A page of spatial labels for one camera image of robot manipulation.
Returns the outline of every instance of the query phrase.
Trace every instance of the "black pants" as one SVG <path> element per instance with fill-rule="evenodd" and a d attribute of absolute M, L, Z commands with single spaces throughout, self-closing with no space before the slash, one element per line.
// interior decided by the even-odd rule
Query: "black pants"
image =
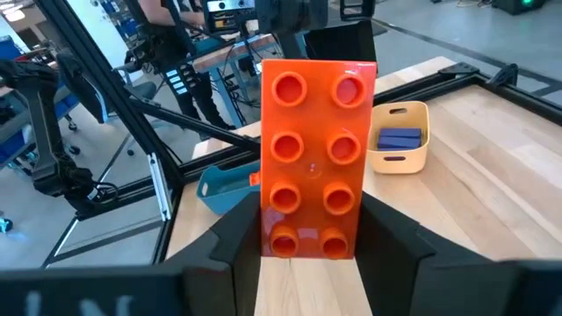
<path fill-rule="evenodd" d="M 220 128 L 232 128 L 219 114 L 213 102 L 213 89 L 208 73 L 199 74 L 191 65 L 166 68 L 162 72 L 171 88 L 183 115 L 201 120 L 193 99 L 209 123 Z"/>

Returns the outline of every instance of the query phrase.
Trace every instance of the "concrete floor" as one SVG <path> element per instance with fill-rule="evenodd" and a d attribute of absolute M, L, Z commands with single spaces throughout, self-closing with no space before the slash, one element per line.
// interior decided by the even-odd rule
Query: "concrete floor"
<path fill-rule="evenodd" d="M 556 1 L 547 3 L 539 11 L 512 17 L 491 7 L 460 8 L 456 2 L 432 4 L 429 0 L 387 0 L 377 5 L 374 16 L 376 20 L 390 24 L 387 25 L 390 27 L 388 32 L 375 38 L 379 75 L 440 55 L 469 62 L 488 74 L 498 71 L 503 62 L 515 62 L 529 74 L 520 75 L 520 87 L 551 92 L 545 97 L 562 104 L 562 90 L 545 90 L 562 81 L 562 59 L 559 58 L 562 56 L 562 33 L 557 22 L 561 14 L 562 3 Z M 144 80 L 160 82 L 157 77 Z M 220 98 L 215 96 L 214 99 L 224 112 Z M 162 88 L 156 101 L 178 111 L 168 87 Z M 242 105 L 242 112 L 249 123 L 259 119 L 256 109 Z M 75 158 L 76 163 L 89 168 L 94 177 L 98 177 L 123 141 L 126 129 L 118 119 L 99 125 L 82 106 L 71 115 L 79 131 L 72 133 L 64 123 L 61 124 L 62 133 L 67 141 L 82 149 Z M 198 135 L 177 126 L 160 128 L 157 133 L 184 162 L 190 159 L 199 141 Z M 132 157 L 120 154 L 105 178 L 106 182 L 121 185 L 149 176 L 146 156 L 137 145 L 132 149 L 137 154 Z M 38 268 L 72 220 L 74 211 L 63 198 L 41 195 L 33 189 L 27 177 L 12 170 L 0 171 L 0 186 L 2 211 L 15 222 L 11 233 L 0 235 L 0 269 Z M 52 266 L 147 264 L 160 230 L 158 221 L 157 204 L 152 197 L 80 222 L 60 251 L 66 259 Z M 128 232 L 133 236 L 104 243 L 108 238 Z M 69 256 L 80 249 L 89 249 L 92 244 L 94 247 L 90 247 L 90 251 Z"/>

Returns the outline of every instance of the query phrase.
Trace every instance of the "office chair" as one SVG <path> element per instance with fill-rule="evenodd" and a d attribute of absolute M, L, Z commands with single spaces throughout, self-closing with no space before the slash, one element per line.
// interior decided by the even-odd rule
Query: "office chair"
<path fill-rule="evenodd" d="M 80 103 L 88 110 L 97 122 L 100 124 L 107 123 L 109 119 L 117 117 L 114 112 L 114 106 L 109 104 L 106 98 L 102 95 L 99 89 L 91 79 L 81 62 L 72 54 L 72 52 L 65 48 L 56 55 L 56 60 L 59 65 L 59 72 L 61 79 L 67 88 L 78 97 Z M 137 71 L 138 69 L 120 67 L 116 68 L 125 72 L 126 81 L 123 84 L 133 85 L 129 77 L 129 73 Z M 155 83 L 147 82 L 134 85 L 133 88 L 146 99 L 153 99 L 158 92 Z M 156 129 L 163 126 L 171 126 L 163 121 L 156 120 L 151 122 L 151 126 Z M 126 147 L 127 154 L 134 155 L 134 151 L 130 149 L 134 140 Z"/>

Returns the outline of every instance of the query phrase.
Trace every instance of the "beige basket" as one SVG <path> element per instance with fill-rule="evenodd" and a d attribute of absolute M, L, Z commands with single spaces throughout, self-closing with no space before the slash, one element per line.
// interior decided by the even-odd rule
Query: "beige basket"
<path fill-rule="evenodd" d="M 385 127 L 421 129 L 421 146 L 412 150 L 378 151 L 378 131 Z M 429 110 L 419 101 L 381 104 L 372 109 L 367 160 L 381 174 L 412 174 L 423 169 L 428 155 Z"/>

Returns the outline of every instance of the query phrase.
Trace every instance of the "person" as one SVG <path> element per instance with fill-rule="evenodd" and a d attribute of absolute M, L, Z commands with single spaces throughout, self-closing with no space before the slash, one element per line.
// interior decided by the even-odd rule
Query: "person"
<path fill-rule="evenodd" d="M 156 48 L 155 60 L 158 68 L 164 74 L 164 80 L 174 93 L 183 115 L 201 120 L 197 109 L 193 104 L 195 99 L 198 108 L 209 123 L 214 126 L 232 130 L 234 126 L 227 124 L 220 116 L 217 105 L 213 102 L 213 89 L 211 78 L 208 73 L 197 73 L 189 64 L 182 63 L 182 59 L 188 54 L 187 49 L 176 33 L 174 19 L 164 0 L 138 0 L 141 11 L 130 6 L 129 10 L 133 18 L 141 23 L 150 24 L 149 29 L 160 37 L 163 45 Z M 181 11 L 180 18 L 191 25 L 201 26 L 205 23 L 202 12 Z"/>

